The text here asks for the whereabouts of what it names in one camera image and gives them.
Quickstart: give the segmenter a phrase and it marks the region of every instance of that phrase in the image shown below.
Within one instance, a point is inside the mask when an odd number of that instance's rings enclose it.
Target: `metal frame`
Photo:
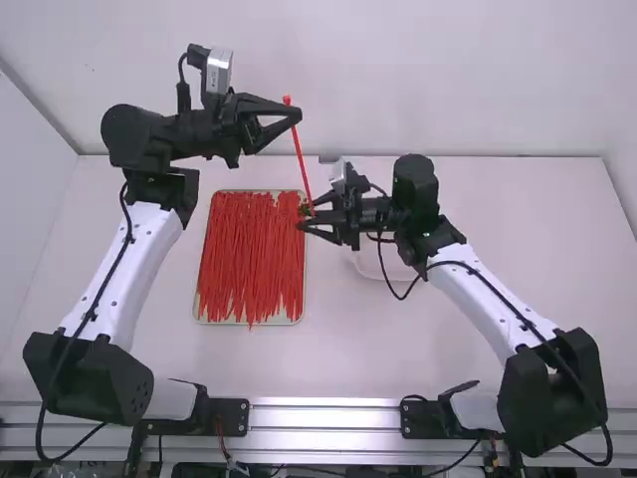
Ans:
[[[227,438],[233,457],[251,463],[443,465],[464,453],[471,441],[405,440],[400,434],[398,399],[385,398],[253,398],[245,438]],[[37,460],[34,447],[38,402],[0,402],[0,460]],[[608,427],[613,435],[613,468],[637,467],[637,408],[611,408]],[[84,436],[94,422],[49,414],[44,443],[47,454],[65,451]],[[108,426],[97,433],[71,460],[123,461],[130,428]],[[572,441],[584,453],[600,459],[605,444],[593,430]],[[143,448],[143,461],[157,461],[157,437]],[[164,436],[164,463],[222,463],[215,437]],[[498,444],[503,464],[506,448]],[[481,466],[480,447],[464,462]],[[556,448],[527,466],[587,466],[564,448]]]

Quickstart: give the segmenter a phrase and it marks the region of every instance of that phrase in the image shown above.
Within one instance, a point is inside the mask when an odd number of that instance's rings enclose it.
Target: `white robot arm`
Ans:
[[[203,110],[191,109],[183,61],[201,71]],[[242,152],[259,152],[302,119],[296,107],[235,93],[229,86],[231,64],[232,52],[190,45],[179,60],[178,115],[117,105],[103,117],[110,163],[125,176],[119,194],[124,219],[71,312],[53,333],[33,333],[23,349],[43,398],[36,450],[45,462],[69,456],[106,423],[135,427],[129,475],[136,471],[135,450],[147,429],[155,434],[247,432],[248,400],[211,398],[203,385],[156,377],[129,353],[150,286],[197,204],[199,172],[174,167],[172,161],[218,155],[235,168]],[[277,120],[262,125],[261,117]],[[46,411],[103,424],[72,450],[50,458],[42,445]]]
[[[330,181],[332,190],[314,207],[330,203],[331,209],[316,209],[299,228],[352,250],[359,249],[361,233],[376,233],[370,238],[378,243],[383,273],[380,243],[395,243],[403,262],[464,312],[505,368],[497,395],[479,393],[473,381],[442,393],[437,403],[420,403],[424,415],[439,415],[433,421],[403,413],[405,438],[470,436],[469,430],[488,429],[505,433],[522,453],[539,456],[602,426],[610,443],[595,341],[582,329],[561,331],[487,269],[465,236],[440,214],[438,179],[429,158],[398,158],[391,196],[343,161],[335,165]],[[363,197],[372,188],[381,195]],[[383,232],[393,232],[393,240],[382,239]],[[403,402],[401,408],[416,405]],[[405,423],[410,433],[404,432]]]

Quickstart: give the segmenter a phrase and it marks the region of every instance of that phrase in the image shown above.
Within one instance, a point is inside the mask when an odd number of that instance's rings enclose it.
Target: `red straw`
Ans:
[[[283,96],[283,103],[287,107],[292,104],[292,97],[290,95]],[[301,167],[301,176],[303,177],[303,185],[306,188],[306,196],[308,197],[308,205],[310,206],[310,214],[315,217],[315,207],[312,204],[312,195],[310,194],[310,183],[308,182],[308,174],[306,173],[306,163],[303,160],[303,152],[301,151],[301,142],[299,141],[299,133],[297,132],[297,126],[292,125],[292,139],[295,142],[295,149],[297,150],[297,158],[299,159],[299,166]]]

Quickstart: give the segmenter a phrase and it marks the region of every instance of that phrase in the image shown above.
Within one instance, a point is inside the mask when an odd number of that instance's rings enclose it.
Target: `pile of red straws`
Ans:
[[[296,191],[219,191],[212,196],[199,269],[199,317],[250,327],[303,313],[305,237]]]

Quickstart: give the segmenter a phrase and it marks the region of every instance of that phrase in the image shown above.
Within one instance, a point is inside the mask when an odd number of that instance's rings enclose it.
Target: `black cable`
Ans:
[[[369,183],[369,187],[377,190],[380,194],[382,194],[382,197],[389,197],[382,187],[375,185],[373,182]]]
[[[418,476],[414,476],[414,477],[404,477],[398,473],[389,473],[389,477],[390,478],[430,478],[431,476],[436,476],[439,475],[441,473],[445,473],[449,470],[451,470],[452,468],[455,468],[456,466],[458,466],[459,464],[461,464],[463,461],[465,461],[467,459],[467,457],[469,455],[471,455],[473,453],[473,451],[476,449],[476,447],[480,444],[480,442],[482,441],[482,438],[478,438],[473,445],[471,445],[471,448],[469,448],[460,458],[458,458],[456,461],[454,461],[452,464],[444,466],[438,470],[432,471],[431,473],[425,473],[424,475],[418,475]]]
[[[284,463],[282,465],[279,465],[277,468],[275,468],[275,471],[273,471],[270,474],[270,478],[275,478],[275,476],[277,476],[279,474],[279,472],[284,469],[285,466],[286,466],[286,464]]]
[[[315,468],[313,466],[305,466],[305,465],[286,465],[287,468],[293,469],[293,470],[306,470],[306,471],[314,471],[315,473],[323,473],[325,475],[332,475],[332,476],[346,476],[344,473],[340,473],[338,471],[331,471],[331,470],[323,470],[321,468]]]
[[[55,386],[56,386],[56,382],[58,381],[58,376],[60,375],[62,367],[65,365],[65,362],[67,361],[67,357],[69,356],[73,343],[80,336],[84,328],[87,326],[87,323],[90,320],[94,320],[97,317],[96,308],[100,304],[100,299],[102,298],[102,295],[104,294],[106,286],[108,285],[108,282],[110,281],[112,275],[114,274],[115,269],[119,265],[119,262],[121,262],[121,258],[123,257],[123,254],[126,252],[128,245],[134,243],[134,238],[132,237],[132,221],[130,219],[130,215],[128,214],[128,209],[126,208],[126,203],[124,201],[124,194],[126,193],[126,187],[127,187],[127,183],[124,183],[123,186],[121,187],[121,190],[119,191],[119,205],[121,206],[121,210],[123,211],[123,215],[126,219],[126,228],[127,228],[126,236],[124,238],[123,244],[121,245],[121,249],[119,250],[117,257],[113,261],[112,266],[110,266],[110,269],[108,270],[108,273],[106,274],[104,281],[100,285],[100,288],[98,289],[98,293],[96,294],[95,299],[91,303],[91,306],[89,307],[87,312],[84,314],[84,317],[82,318],[82,321],[80,322],[80,325],[78,326],[76,331],[73,333],[73,335],[67,342],[67,345],[65,346],[64,350],[60,354],[60,358],[58,359],[58,362],[56,363],[56,366],[53,369],[51,380],[49,381],[49,386],[47,387],[47,393],[42,397],[42,406],[40,407],[40,413],[38,414],[38,423],[36,424],[36,452],[38,453],[38,457],[40,458],[40,460],[42,460],[45,463],[58,463],[64,460],[69,455],[74,453],[78,448],[84,445],[87,441],[89,441],[93,435],[95,435],[98,431],[100,431],[102,428],[106,426],[105,422],[100,423],[93,430],[87,433],[85,437],[82,438],[78,443],[73,445],[69,450],[67,450],[66,452],[62,453],[59,456],[51,458],[47,456],[44,452],[44,449],[42,446],[42,432],[44,428],[44,417],[47,413],[47,408],[49,407],[49,400],[51,399],[51,396],[55,392]]]
[[[586,403],[586,406],[588,406],[588,408],[593,412],[595,420],[599,423],[602,434],[604,435],[604,440],[606,441],[606,457],[601,461],[596,461],[590,458],[589,456],[583,454],[581,451],[577,450],[576,448],[573,448],[571,445],[568,445],[567,443],[563,443],[561,446],[563,446],[568,451],[570,451],[571,453],[575,454],[576,456],[584,460],[586,463],[589,463],[594,466],[608,466],[613,459],[613,442],[612,442],[612,438],[610,437],[610,431],[608,430],[608,426],[606,426],[606,423],[604,422],[604,419],[601,416],[601,412],[599,408],[597,408],[597,405],[595,404],[594,399],[590,396],[590,392],[586,389],[584,384],[581,382],[579,377],[575,374],[573,369],[568,365],[568,363],[566,363],[566,361],[555,350],[555,348],[548,343],[548,340],[539,332],[539,330],[535,327],[535,324],[529,319],[527,319],[525,316],[523,316],[523,314],[516,308],[516,306],[514,306],[511,303],[511,301],[509,301],[509,299],[507,299],[478,270],[460,261],[440,261],[428,266],[427,271],[430,271],[431,269],[434,269],[435,267],[440,267],[440,266],[458,266],[458,267],[466,269],[469,274],[475,275],[478,279],[480,279],[480,281],[485,286],[487,286],[487,288],[496,297],[498,297],[498,299],[500,299],[503,302],[503,304],[505,304],[505,306],[507,306],[509,310],[511,310],[511,312],[513,312],[516,315],[516,318],[519,321],[521,321],[531,331],[531,333],[544,345],[545,349],[552,356],[555,362],[559,365],[559,368],[564,373],[566,373],[566,375],[568,375],[568,377],[573,381],[573,383],[575,383],[575,386],[579,388],[579,392],[581,393],[582,398],[584,399],[584,402]]]
[[[163,435],[159,435],[157,438],[157,446],[159,447],[159,465],[163,465],[163,445],[161,444],[161,439]]]
[[[381,236],[382,236],[382,231],[379,230],[378,241],[376,242],[376,246],[377,246],[377,252],[378,252],[378,261],[380,262],[380,272],[382,272],[382,277],[385,279],[385,284],[387,284],[387,287],[389,288],[389,292],[391,292],[391,294],[399,301],[404,301],[405,299],[407,299],[407,297],[411,293],[411,290],[414,288],[414,286],[420,279],[420,275],[417,275],[414,278],[414,280],[411,281],[411,284],[409,284],[409,287],[407,288],[405,293],[402,296],[399,296],[398,293],[394,290],[393,286],[391,285],[391,282],[389,282],[389,278],[387,277],[387,271],[385,271],[385,261],[382,259],[382,251],[380,248]]]
[[[186,83],[186,79],[183,76],[183,61],[188,57],[187,53],[184,53],[179,57],[179,62],[177,62],[177,69],[179,70],[179,82]]]
[[[371,242],[380,242],[381,244],[395,244],[396,241],[394,239],[378,239],[377,237],[370,236],[368,232],[365,232],[367,239]]]

